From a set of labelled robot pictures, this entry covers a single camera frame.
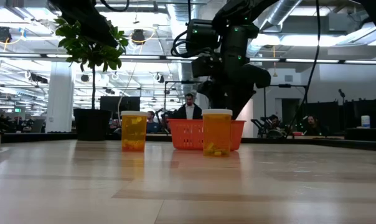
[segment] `white bottle cap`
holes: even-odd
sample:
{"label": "white bottle cap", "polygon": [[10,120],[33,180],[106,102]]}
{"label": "white bottle cap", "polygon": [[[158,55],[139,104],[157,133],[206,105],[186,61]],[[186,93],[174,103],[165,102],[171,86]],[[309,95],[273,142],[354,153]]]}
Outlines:
{"label": "white bottle cap", "polygon": [[202,110],[202,115],[205,114],[226,114],[232,116],[232,110],[226,110],[226,109],[208,109],[208,110]]}
{"label": "white bottle cap", "polygon": [[122,111],[120,115],[130,115],[130,116],[147,116],[147,112],[142,111]]}

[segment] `potted plant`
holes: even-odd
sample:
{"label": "potted plant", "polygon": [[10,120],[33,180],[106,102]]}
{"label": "potted plant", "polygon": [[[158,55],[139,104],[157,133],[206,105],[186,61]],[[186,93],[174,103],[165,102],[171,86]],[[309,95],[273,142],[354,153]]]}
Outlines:
{"label": "potted plant", "polygon": [[119,57],[126,52],[128,41],[123,37],[124,32],[114,27],[110,21],[107,21],[107,23],[110,27],[111,35],[118,43],[117,48],[94,42],[82,35],[79,22],[69,24],[62,17],[58,17],[55,22],[58,24],[55,34],[63,37],[58,47],[63,47],[69,55],[66,61],[79,63],[82,72],[84,72],[84,65],[87,64],[87,67],[93,73],[91,109],[73,110],[76,120],[77,139],[85,141],[105,140],[111,112],[95,109],[95,68],[103,66],[103,72],[106,72],[109,68],[112,70],[120,68],[121,60]]}

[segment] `black pot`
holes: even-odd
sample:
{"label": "black pot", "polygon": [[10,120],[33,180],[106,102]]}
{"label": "black pot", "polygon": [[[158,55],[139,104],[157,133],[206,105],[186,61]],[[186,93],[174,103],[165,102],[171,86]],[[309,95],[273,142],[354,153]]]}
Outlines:
{"label": "black pot", "polygon": [[111,111],[74,109],[77,139],[82,141],[103,141],[111,118]]}

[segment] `pillar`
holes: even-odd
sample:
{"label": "pillar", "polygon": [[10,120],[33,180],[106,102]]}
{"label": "pillar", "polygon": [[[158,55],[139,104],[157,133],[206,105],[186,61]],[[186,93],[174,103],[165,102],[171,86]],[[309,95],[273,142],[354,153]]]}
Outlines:
{"label": "pillar", "polygon": [[45,132],[70,132],[72,129],[75,73],[67,62],[52,62]]}

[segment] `red plastic basket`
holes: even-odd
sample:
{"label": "red plastic basket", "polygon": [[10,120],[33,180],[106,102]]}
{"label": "red plastic basket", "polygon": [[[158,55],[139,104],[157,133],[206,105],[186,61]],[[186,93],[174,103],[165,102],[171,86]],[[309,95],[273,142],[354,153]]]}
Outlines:
{"label": "red plastic basket", "polygon": [[[169,119],[171,138],[176,149],[203,150],[203,121]],[[231,122],[231,151],[238,150],[246,121]]]}

